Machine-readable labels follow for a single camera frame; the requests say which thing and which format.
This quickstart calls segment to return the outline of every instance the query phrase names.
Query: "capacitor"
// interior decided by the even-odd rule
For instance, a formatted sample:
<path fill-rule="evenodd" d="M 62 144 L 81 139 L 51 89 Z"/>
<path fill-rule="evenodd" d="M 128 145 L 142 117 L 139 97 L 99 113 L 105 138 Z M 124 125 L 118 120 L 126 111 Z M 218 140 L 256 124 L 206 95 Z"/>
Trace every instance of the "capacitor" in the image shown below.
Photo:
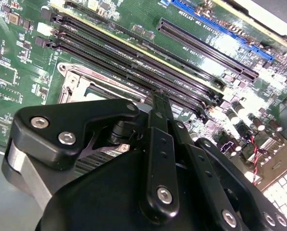
<path fill-rule="evenodd" d="M 191 133 L 190 137 L 193 141 L 197 141 L 197 139 L 199 139 L 199 136 L 196 132 Z"/>
<path fill-rule="evenodd" d="M 231 156 L 235 156 L 237 154 L 237 152 L 232 147 L 228 149 L 228 153 L 230 153 Z"/>
<path fill-rule="evenodd" d="M 250 140 L 250 138 L 252 136 L 252 131 L 250 130 L 250 128 L 246 124 L 239 123 L 236 126 L 236 130 L 242 138 L 244 138 L 246 140 Z"/>
<path fill-rule="evenodd" d="M 283 127 L 273 119 L 268 122 L 268 125 L 275 131 L 282 131 L 283 130 Z"/>
<path fill-rule="evenodd" d="M 265 130 L 265 125 L 258 118 L 254 118 L 252 120 L 252 122 L 253 122 L 254 126 L 258 129 L 258 131 Z"/>
<path fill-rule="evenodd" d="M 226 116 L 229 118 L 230 122 L 235 125 L 235 124 L 238 124 L 240 122 L 240 119 L 238 118 L 238 116 L 236 115 L 236 113 L 229 109 L 227 112 L 226 112 Z"/>
<path fill-rule="evenodd" d="M 247 115 L 247 110 L 239 102 L 235 102 L 233 108 L 240 117 Z"/>
<path fill-rule="evenodd" d="M 240 144 L 239 144 L 239 142 L 237 141 L 237 139 L 232 138 L 231 141 L 232 141 L 232 143 L 233 143 L 233 144 L 232 144 L 232 148 L 233 148 L 236 152 L 239 152 L 242 147 L 240 146 Z"/>

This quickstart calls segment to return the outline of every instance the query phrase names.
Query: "red wire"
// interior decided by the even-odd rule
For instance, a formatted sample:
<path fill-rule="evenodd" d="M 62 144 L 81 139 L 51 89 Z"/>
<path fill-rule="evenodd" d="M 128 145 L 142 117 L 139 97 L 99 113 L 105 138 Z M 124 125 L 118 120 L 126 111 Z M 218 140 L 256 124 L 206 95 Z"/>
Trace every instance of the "red wire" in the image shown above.
<path fill-rule="evenodd" d="M 250 139 L 251 143 L 253 144 L 253 148 L 254 148 L 254 170 L 253 170 L 253 185 L 256 185 L 255 182 L 255 177 L 258 173 L 258 161 L 259 161 L 259 152 L 258 152 L 258 146 L 256 145 L 255 141 L 254 141 L 254 136 L 251 136 Z"/>

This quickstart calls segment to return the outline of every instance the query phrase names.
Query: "integrated circuit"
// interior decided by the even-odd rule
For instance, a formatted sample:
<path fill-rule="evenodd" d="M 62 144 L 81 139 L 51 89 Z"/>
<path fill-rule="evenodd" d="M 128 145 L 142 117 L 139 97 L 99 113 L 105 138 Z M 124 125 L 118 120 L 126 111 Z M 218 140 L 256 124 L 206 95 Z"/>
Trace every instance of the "integrated circuit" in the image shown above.
<path fill-rule="evenodd" d="M 100 7 L 103 8 L 104 10 L 108 11 L 110 8 L 110 5 L 108 3 L 102 2 Z"/>
<path fill-rule="evenodd" d="M 29 50 L 31 48 L 31 44 L 28 41 L 24 41 L 23 47 L 27 50 Z"/>
<path fill-rule="evenodd" d="M 31 22 L 27 19 L 23 19 L 23 28 L 29 30 Z"/>
<path fill-rule="evenodd" d="M 9 13 L 9 21 L 15 25 L 20 25 L 21 16 L 14 13 Z"/>
<path fill-rule="evenodd" d="M 139 27 L 138 25 L 134 25 L 132 30 L 135 31 L 139 35 L 141 35 L 144 31 L 144 29 L 142 27 Z"/>

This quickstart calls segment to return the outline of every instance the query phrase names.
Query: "silver bolt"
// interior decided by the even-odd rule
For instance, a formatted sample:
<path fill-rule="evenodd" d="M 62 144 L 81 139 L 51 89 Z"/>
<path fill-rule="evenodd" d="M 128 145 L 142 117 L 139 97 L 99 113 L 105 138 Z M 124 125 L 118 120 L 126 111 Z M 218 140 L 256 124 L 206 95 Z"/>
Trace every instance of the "silver bolt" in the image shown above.
<path fill-rule="evenodd" d="M 39 129 L 47 128 L 49 125 L 49 122 L 47 119 L 43 117 L 39 117 L 39 116 L 32 118 L 30 122 L 33 127 L 39 128 Z"/>
<path fill-rule="evenodd" d="M 159 112 L 155 113 L 160 119 L 162 119 L 162 115 Z"/>
<path fill-rule="evenodd" d="M 205 144 L 205 146 L 207 146 L 207 147 L 211 147 L 211 144 L 208 142 L 208 141 L 204 141 L 204 144 Z"/>
<path fill-rule="evenodd" d="M 60 143 L 65 145 L 73 145 L 76 142 L 76 137 L 73 133 L 64 131 L 58 136 Z"/>
<path fill-rule="evenodd" d="M 236 228 L 237 222 L 236 222 L 235 217 L 232 215 L 232 213 L 230 213 L 228 210 L 224 209 L 222 211 L 222 216 L 229 226 L 231 226 L 232 228 Z"/>
<path fill-rule="evenodd" d="M 264 213 L 264 217 L 271 226 L 276 226 L 274 219 L 268 213 Z"/>
<path fill-rule="evenodd" d="M 184 125 L 181 122 L 176 123 L 179 128 L 184 128 Z"/>
<path fill-rule="evenodd" d="M 164 187 L 160 187 L 157 190 L 157 196 L 158 198 L 164 203 L 164 204 L 171 204 L 172 202 L 172 195 L 169 192 L 169 190 L 167 190 Z"/>
<path fill-rule="evenodd" d="M 280 223 L 281 225 L 283 225 L 284 227 L 287 226 L 287 222 L 286 222 L 286 220 L 283 219 L 282 216 L 280 216 L 279 214 L 276 214 L 276 217 L 277 217 L 277 220 L 279 221 L 279 223 Z"/>
<path fill-rule="evenodd" d="M 134 111 L 134 110 L 135 110 L 135 107 L 134 107 L 133 105 L 131 105 L 131 104 L 128 104 L 128 105 L 127 105 L 127 108 L 128 108 L 129 110 L 131 110 L 131 111 Z"/>

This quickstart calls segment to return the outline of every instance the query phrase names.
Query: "black ram slot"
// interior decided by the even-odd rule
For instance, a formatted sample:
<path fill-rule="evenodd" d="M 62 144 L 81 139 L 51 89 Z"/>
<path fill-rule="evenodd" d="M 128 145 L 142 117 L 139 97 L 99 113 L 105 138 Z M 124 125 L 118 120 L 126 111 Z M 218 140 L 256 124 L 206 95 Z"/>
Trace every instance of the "black ram slot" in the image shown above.
<path fill-rule="evenodd" d="M 104 47 L 101 47 L 100 45 L 98 45 L 97 43 L 83 37 L 82 35 L 80 34 L 77 34 L 73 31 L 70 31 L 68 29 L 64 29 L 64 30 L 60 30 L 59 34 L 61 35 L 60 38 L 63 39 L 64 41 L 73 41 L 77 44 L 85 44 L 85 45 L 88 45 L 90 49 L 93 49 L 94 51 L 98 51 L 98 52 L 101 52 L 103 54 L 106 54 L 108 57 L 111 57 L 111 58 L 116 58 L 116 56 L 112 56 L 114 53 L 112 52 L 112 50 L 108 50 L 107 48 L 104 48 Z M 134 59 L 137 59 L 138 60 L 138 57 L 135 56 L 135 55 L 132 55 L 130 52 L 125 52 L 128 56 L 134 58 Z M 153 65 L 151 65 L 153 68 L 156 68 L 158 71 L 160 71 L 160 73 L 162 73 L 162 70 L 160 68 L 157 68 L 157 67 L 154 67 Z M 213 97 L 215 95 L 212 95 L 211 96 L 211 93 L 210 92 L 206 92 L 204 90 L 201 90 L 199 88 L 196 88 L 196 85 L 193 85 L 193 84 L 188 84 L 187 82 L 185 81 L 182 81 L 182 80 L 179 80 L 177 77 L 175 76 L 172 76 L 173 79 L 175 78 L 176 80 L 172 80 L 170 78 L 167 78 L 167 76 L 170 76 L 169 73 L 165 73 L 165 75 L 161 75 L 159 76 L 158 80 L 162 80 L 162 78 L 165 78 L 167 81 L 170 81 L 173 85 L 172 86 L 182 86 L 182 88 L 186 91 L 189 91 L 191 92 L 190 96 L 191 98 L 193 98 L 194 100 L 199 100 L 199 101 L 203 101 L 205 98 L 202 98 L 200 95 L 198 95 L 198 97 L 196 97 L 194 94 L 197 94 L 195 91 L 201 91 L 202 94 L 204 95 L 207 95 L 209 97 Z"/>
<path fill-rule="evenodd" d="M 201 41 L 194 35 L 188 33 L 187 31 L 177 27 L 173 23 L 161 18 L 157 29 L 165 34 L 166 36 L 172 38 L 173 40 L 183 44 L 184 46 L 192 49 L 198 54 L 213 60 L 219 65 L 225 67 L 227 70 L 236 74 L 238 78 L 254 82 L 259 74 L 250 68 L 244 66 L 238 61 L 235 61 L 231 57 L 219 52 L 217 49 L 213 48 L 209 44 Z"/>
<path fill-rule="evenodd" d="M 149 90 L 163 90 L 164 92 L 167 92 L 170 95 L 170 99 L 173 103 L 177 104 L 180 107 L 186 108 L 189 111 L 192 111 L 196 116 L 202 119 L 203 123 L 207 121 L 207 118 L 205 116 L 204 110 L 199 105 L 194 105 L 188 100 L 185 100 L 187 98 L 185 95 L 182 95 L 182 98 L 179 96 L 180 93 L 176 92 L 174 89 L 171 89 L 170 86 L 161 84 L 161 83 L 151 83 L 149 82 L 149 79 L 145 76 L 142 77 L 142 79 L 138 78 L 138 76 L 134 76 L 130 73 L 128 73 L 123 68 L 119 68 L 114 66 L 112 63 L 109 63 L 105 60 L 102 60 L 100 56 L 92 56 L 90 53 L 80 50 L 76 47 L 72 47 L 69 44 L 65 44 L 64 42 L 58 43 L 54 49 L 60 49 L 64 52 L 67 52 L 69 54 L 72 54 L 80 59 L 83 59 L 89 63 L 93 63 L 101 68 L 105 68 L 106 70 L 110 71 L 111 73 L 117 75 L 118 77 L 128 79 L 131 83 L 139 85 L 140 87 L 144 89 Z"/>
<path fill-rule="evenodd" d="M 225 84 L 223 82 L 219 81 L 217 78 L 215 78 L 213 75 L 209 74 L 208 72 L 197 68 L 196 66 L 192 65 L 191 63 L 188 63 L 187 61 L 178 57 L 177 55 L 175 55 L 175 54 L 159 47 L 158 45 L 140 37 L 139 35 L 133 33 L 132 31 L 130 31 L 130 30 L 114 23 L 114 22 L 111 22 L 107 18 L 104 18 L 104 17 L 98 15 L 96 12 L 80 5 L 79 3 L 73 2 L 71 0 L 67 0 L 67 1 L 65 1 L 64 6 L 65 7 L 71 6 L 77 10 L 80 10 L 81 12 L 85 13 L 86 15 L 90 16 L 91 18 L 95 18 L 102 23 L 110 24 L 110 26 L 112 28 L 115 28 L 116 30 L 119 30 L 119 31 L 123 32 L 124 34 L 136 39 L 140 45 L 145 46 L 145 47 L 151 49 L 152 51 L 157 52 L 159 55 L 166 58 L 167 61 L 171 61 L 171 62 L 177 64 L 178 68 L 183 69 L 187 72 L 190 72 L 194 75 L 199 75 L 201 78 L 204 78 L 210 82 L 213 82 L 220 89 L 223 89 L 225 87 Z"/>
<path fill-rule="evenodd" d="M 102 56 L 105 55 L 107 58 L 114 61 L 114 63 L 118 64 L 119 66 L 123 66 L 127 68 L 129 71 L 133 71 L 137 74 L 137 76 L 142 76 L 146 79 L 148 79 L 151 82 L 154 82 L 155 84 L 163 84 L 165 88 L 167 88 L 168 91 L 170 91 L 175 96 L 183 97 L 185 101 L 187 101 L 187 98 L 190 99 L 189 103 L 191 101 L 195 101 L 197 104 L 202 104 L 204 102 L 206 105 L 209 105 L 210 102 L 206 101 L 206 99 L 196 97 L 192 93 L 188 93 L 183 91 L 181 87 L 179 87 L 176 84 L 170 83 L 163 79 L 161 76 L 156 75 L 152 71 L 145 69 L 141 66 L 134 65 L 130 60 L 118 56 L 111 52 L 110 50 L 105 49 L 104 47 L 100 46 L 99 44 L 93 43 L 91 41 L 85 40 L 78 35 L 67 35 L 63 33 L 63 39 L 64 42 L 71 44 L 72 46 L 75 46 L 77 49 L 83 49 L 84 52 L 88 53 L 90 56 Z"/>
<path fill-rule="evenodd" d="M 110 36 L 107 36 L 99 32 L 98 30 L 93 29 L 89 27 L 88 25 L 76 19 L 73 19 L 71 17 L 64 17 L 63 22 L 61 22 L 61 25 L 68 29 L 72 29 L 72 30 L 75 29 L 75 30 L 82 31 L 90 35 L 93 38 L 99 39 L 100 41 L 107 43 L 108 44 L 107 46 L 112 47 L 113 50 L 117 50 L 120 53 L 124 53 L 134 59 L 137 59 L 143 63 L 146 63 L 146 65 L 153 67 L 153 69 L 158 70 L 160 73 L 164 73 L 162 75 L 163 78 L 167 78 L 166 76 L 172 76 L 173 79 L 176 79 L 176 83 L 183 84 L 186 90 L 195 88 L 197 91 L 201 92 L 203 95 L 208 96 L 209 98 L 215 97 L 216 99 L 221 99 L 223 97 L 222 94 L 214 92 L 213 90 L 207 88 L 201 83 L 198 83 L 195 80 L 192 80 L 188 78 L 187 76 L 169 68 L 168 66 L 153 60 L 152 58 L 146 56 L 143 53 L 139 53 L 135 49 L 116 41 Z"/>

